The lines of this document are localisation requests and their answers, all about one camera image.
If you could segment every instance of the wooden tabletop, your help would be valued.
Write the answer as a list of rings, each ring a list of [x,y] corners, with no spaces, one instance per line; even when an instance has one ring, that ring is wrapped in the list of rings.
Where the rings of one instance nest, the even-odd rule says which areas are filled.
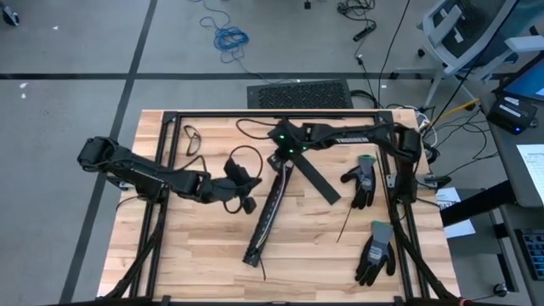
[[[413,110],[392,112],[396,122],[412,128],[416,126]],[[142,112],[133,144],[134,153],[154,159],[161,119],[162,110]],[[267,158],[275,149],[271,140],[249,139],[240,133],[235,127],[236,119],[203,117],[184,118],[182,121],[183,125],[190,124],[201,134],[203,140],[199,154],[206,158],[208,171],[213,178],[224,177],[224,163],[238,145],[256,147],[263,158]],[[277,122],[272,118],[258,120]],[[297,125],[301,122],[323,122],[339,127],[374,124],[372,119],[365,118],[292,122]],[[261,136],[270,129],[249,122],[241,126],[246,132]],[[175,167],[182,167],[192,159],[184,154],[188,143],[187,136],[182,133]],[[163,161],[168,153],[166,149]],[[354,183],[342,184],[340,176],[356,166],[357,156],[363,154],[377,156],[377,147],[374,144],[343,144],[328,150],[304,153],[342,199],[333,206],[329,205],[297,169],[293,171],[262,256],[266,281],[260,267],[253,268],[241,261],[274,180],[275,172],[266,162],[263,182],[252,192],[258,208],[251,215],[243,212],[232,215],[224,210],[221,203],[202,205],[171,195],[155,298],[167,294],[173,300],[184,301],[391,302],[393,296],[404,296],[398,264],[393,276],[387,276],[385,269],[382,269],[372,287],[359,286],[354,281],[360,254],[371,234],[371,221],[389,222],[381,179],[377,182],[372,207],[353,210],[337,242],[355,192]],[[255,152],[238,150],[234,158],[251,175],[257,173],[259,162]],[[190,168],[201,169],[201,164]],[[380,173],[377,163],[375,169],[377,174]],[[418,172],[428,172],[424,156]],[[135,196],[134,191],[124,192],[122,199],[130,196]],[[418,196],[429,201],[436,200],[430,190],[421,189]],[[228,205],[236,207],[237,200]],[[111,290],[133,262],[144,207],[144,202],[131,200],[118,210],[99,296]],[[438,208],[417,202],[413,204],[413,210],[423,258],[446,288],[459,295]],[[404,215],[401,208],[399,215]],[[406,256],[411,265],[412,286],[419,296],[417,274],[410,257]],[[142,284],[145,284],[147,269],[147,266],[144,267]],[[145,286],[141,286],[140,292],[144,290]]]

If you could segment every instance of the chair wheel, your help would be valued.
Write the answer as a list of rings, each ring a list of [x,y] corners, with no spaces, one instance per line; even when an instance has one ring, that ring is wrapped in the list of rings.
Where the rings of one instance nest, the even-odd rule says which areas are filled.
[[[9,10],[9,8],[8,10],[4,9],[4,11],[2,11],[2,18],[10,26],[19,25],[19,15]]]

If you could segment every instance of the blue screen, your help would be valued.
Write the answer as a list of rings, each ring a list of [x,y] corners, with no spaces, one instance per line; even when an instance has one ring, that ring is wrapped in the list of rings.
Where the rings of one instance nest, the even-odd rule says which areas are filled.
[[[504,91],[526,98],[544,101],[544,59],[508,84]]]

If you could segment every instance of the concrete floor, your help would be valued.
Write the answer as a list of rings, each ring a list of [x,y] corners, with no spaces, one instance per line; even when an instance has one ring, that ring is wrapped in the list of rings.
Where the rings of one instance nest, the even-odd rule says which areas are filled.
[[[14,306],[57,303],[95,182],[92,174],[77,165],[76,157],[87,137],[108,135],[112,126],[118,128],[113,122],[126,76],[51,80],[54,75],[50,74],[126,74],[131,64],[133,69],[139,65],[138,72],[212,74],[207,80],[190,80],[188,75],[187,80],[135,81],[128,91],[126,112],[118,116],[122,122],[117,123],[122,124],[115,131],[120,143],[127,146],[133,141],[143,109],[244,109],[246,86],[263,82],[244,79],[237,64],[219,62],[213,32],[198,25],[198,20],[208,15],[199,3],[159,0],[143,56],[134,63],[150,0],[8,2],[19,12],[22,23],[17,28],[0,24],[0,166],[7,174],[0,184],[0,296],[3,304]],[[335,0],[313,2],[311,10],[304,10],[302,0],[207,0],[210,6],[228,11],[232,25],[249,34],[244,65],[250,71],[361,72],[353,60],[357,46],[351,40],[362,29],[361,23],[336,13]],[[411,3],[385,71],[430,65],[428,59],[416,57],[422,35],[415,24],[433,4]],[[382,68],[403,8],[404,2],[380,0],[369,13],[378,22],[360,50],[369,72],[378,73]],[[46,75],[6,80],[19,73]],[[368,90],[366,80],[348,80],[348,84],[351,89]],[[377,80],[371,80],[371,85],[376,91]],[[385,80],[382,85],[387,86],[382,89],[384,105],[418,106],[430,84],[429,80]],[[476,93],[489,90],[479,83],[469,85]],[[434,103],[443,105],[453,89],[453,84],[445,83]],[[467,99],[460,93],[453,106]],[[354,105],[370,107],[357,98]],[[445,135],[446,129],[440,131],[439,137]],[[442,156],[433,170],[447,173],[468,162],[482,141],[481,135],[454,134],[440,147]],[[486,151],[494,150],[490,140]],[[451,185],[456,187],[482,188],[501,182],[505,174],[501,161],[495,158],[463,168],[452,178]],[[95,297],[118,199],[119,192],[107,185],[74,300]],[[487,296],[490,288],[502,281],[492,260],[454,258],[454,264],[463,296]],[[513,301],[524,300],[524,296],[513,297]]]

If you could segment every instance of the work glove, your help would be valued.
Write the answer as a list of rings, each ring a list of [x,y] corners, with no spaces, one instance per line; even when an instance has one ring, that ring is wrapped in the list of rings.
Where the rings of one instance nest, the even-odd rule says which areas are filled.
[[[394,251],[389,240],[393,235],[393,227],[378,221],[372,222],[372,236],[365,244],[360,255],[355,280],[361,286],[372,286],[383,265],[387,263],[386,273],[391,276],[395,271]]]
[[[374,156],[359,156],[359,166],[354,167],[340,177],[342,183],[355,179],[355,196],[351,201],[352,208],[363,209],[370,207],[376,191],[376,173],[374,171]]]

